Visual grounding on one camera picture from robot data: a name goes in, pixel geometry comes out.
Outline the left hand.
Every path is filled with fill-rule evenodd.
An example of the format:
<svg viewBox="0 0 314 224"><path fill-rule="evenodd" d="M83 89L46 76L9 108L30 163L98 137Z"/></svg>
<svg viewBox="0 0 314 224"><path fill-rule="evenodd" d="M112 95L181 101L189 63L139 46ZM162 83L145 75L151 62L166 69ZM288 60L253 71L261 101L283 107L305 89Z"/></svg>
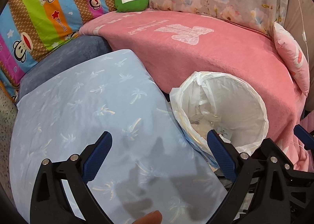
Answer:
<svg viewBox="0 0 314 224"><path fill-rule="evenodd" d="M132 224L161 224L162 214L156 210L135 220Z"/></svg>

